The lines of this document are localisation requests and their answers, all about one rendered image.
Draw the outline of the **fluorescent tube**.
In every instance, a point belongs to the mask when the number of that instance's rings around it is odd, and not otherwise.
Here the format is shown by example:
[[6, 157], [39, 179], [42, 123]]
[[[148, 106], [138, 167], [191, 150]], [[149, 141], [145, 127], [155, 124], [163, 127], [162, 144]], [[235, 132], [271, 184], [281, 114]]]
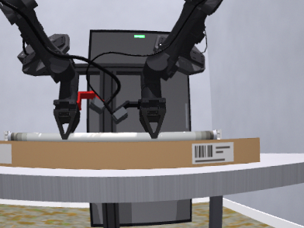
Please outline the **fluorescent tube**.
[[216, 140], [216, 131], [159, 132], [157, 139], [149, 133], [70, 133], [62, 140], [60, 133], [9, 133], [8, 140], [54, 142], [146, 142], [181, 140]]

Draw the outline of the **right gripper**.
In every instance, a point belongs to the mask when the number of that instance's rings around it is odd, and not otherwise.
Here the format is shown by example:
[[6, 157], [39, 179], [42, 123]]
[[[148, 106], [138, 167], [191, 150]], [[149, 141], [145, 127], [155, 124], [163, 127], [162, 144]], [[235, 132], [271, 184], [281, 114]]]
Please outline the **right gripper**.
[[[63, 86], [59, 91], [59, 99], [54, 100], [54, 118], [62, 140], [67, 140], [69, 134], [73, 133], [80, 123], [81, 100], [93, 99], [95, 96], [98, 98], [93, 91], [77, 92], [77, 90], [78, 88], [73, 85]], [[66, 133], [63, 128], [65, 123], [69, 123]]]

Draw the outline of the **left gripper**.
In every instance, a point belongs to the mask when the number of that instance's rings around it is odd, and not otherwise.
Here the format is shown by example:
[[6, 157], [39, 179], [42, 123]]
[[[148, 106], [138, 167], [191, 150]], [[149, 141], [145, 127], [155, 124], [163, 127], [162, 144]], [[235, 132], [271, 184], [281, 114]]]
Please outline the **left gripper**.
[[[147, 85], [142, 87], [141, 98], [143, 99], [138, 99], [138, 102], [130, 102], [127, 100], [117, 109], [115, 109], [114, 112], [122, 107], [124, 107], [124, 109], [139, 109], [140, 122], [143, 128], [145, 129], [146, 133], [150, 134], [152, 139], [157, 139], [166, 113], [166, 98], [161, 97], [160, 85], [156, 85], [156, 87], [154, 87], [154, 84], [150, 84], [150, 87], [147, 87]], [[151, 129], [150, 123], [158, 123], [155, 133]]]

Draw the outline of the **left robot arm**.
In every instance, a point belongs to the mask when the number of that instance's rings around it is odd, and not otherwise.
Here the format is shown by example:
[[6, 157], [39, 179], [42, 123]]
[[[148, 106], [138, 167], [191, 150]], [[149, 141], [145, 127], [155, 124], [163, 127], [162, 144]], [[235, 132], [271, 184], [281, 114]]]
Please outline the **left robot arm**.
[[[212, 15], [219, 8], [219, 2], [222, 3], [222, 1], [205, 0], [195, 7], [201, 0], [185, 0], [181, 15], [172, 31], [167, 38], [160, 37], [157, 50], [148, 55], [146, 59], [140, 73], [141, 89], [144, 85], [150, 87], [150, 84], [154, 84], [154, 87], [156, 85], [161, 86], [161, 78], [167, 81], [170, 74], [169, 78], [172, 78], [172, 72], [175, 73], [178, 69], [176, 63], [180, 58], [179, 56], [203, 66], [204, 55], [192, 50], [192, 48], [195, 44], [201, 43], [205, 37], [202, 31], [206, 28], [206, 16]], [[174, 42], [166, 50], [163, 50], [174, 38], [176, 38]], [[166, 69], [165, 66], [167, 66]], [[118, 124], [127, 116], [128, 112], [122, 107], [113, 113], [112, 120], [115, 124]]]

